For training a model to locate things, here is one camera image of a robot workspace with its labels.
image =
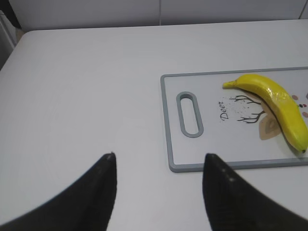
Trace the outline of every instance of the cutting board handle hole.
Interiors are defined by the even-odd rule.
[[[197,98],[191,92],[181,92],[177,95],[178,113],[182,133],[190,138],[203,134],[203,123]]]

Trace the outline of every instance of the tree branch drawing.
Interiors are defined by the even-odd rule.
[[[250,99],[249,97],[247,97],[245,95],[237,95],[234,98],[230,98],[230,100],[234,100],[234,102],[238,102],[239,100],[249,100],[250,102],[248,102],[248,103],[256,103],[256,104],[261,105],[261,103],[256,102],[256,101]]]
[[[256,117],[254,117],[254,118],[241,117],[242,119],[238,119],[237,121],[244,121],[247,124],[254,124],[260,119],[260,116],[264,113],[265,113],[265,111],[262,111],[260,113],[252,113],[252,115],[256,115]]]

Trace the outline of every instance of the cutting board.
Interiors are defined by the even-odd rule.
[[[256,95],[222,84],[246,73],[267,76],[292,96],[308,125],[308,68],[163,75],[169,167],[202,171],[206,153],[234,169],[308,165],[285,140],[276,117]]]

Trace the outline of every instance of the white cutting board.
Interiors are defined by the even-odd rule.
[[[307,157],[307,152],[295,153],[289,146],[280,132],[276,118],[271,115],[264,103],[260,105],[260,99],[253,98],[242,90],[222,88],[224,82],[235,80],[245,73],[162,76],[161,81],[164,83],[162,91],[165,90],[166,93],[170,141],[175,165],[201,164],[206,153],[216,153],[227,162]],[[305,107],[308,105],[307,69],[254,73],[273,79],[290,95],[294,95],[295,99],[298,98],[295,102],[302,105],[299,109],[301,114],[304,113],[302,117],[308,125],[308,118],[304,116],[305,112],[308,114],[308,107]],[[180,129],[176,97],[184,91],[193,93],[198,101],[204,132],[197,138],[185,136]],[[193,110],[183,109],[183,115],[185,123],[195,120]]]

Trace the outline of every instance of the yellow banana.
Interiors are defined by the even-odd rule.
[[[288,142],[298,151],[308,147],[308,129],[290,95],[273,80],[257,74],[246,74],[223,84],[224,89],[241,88],[260,96],[276,115]]]

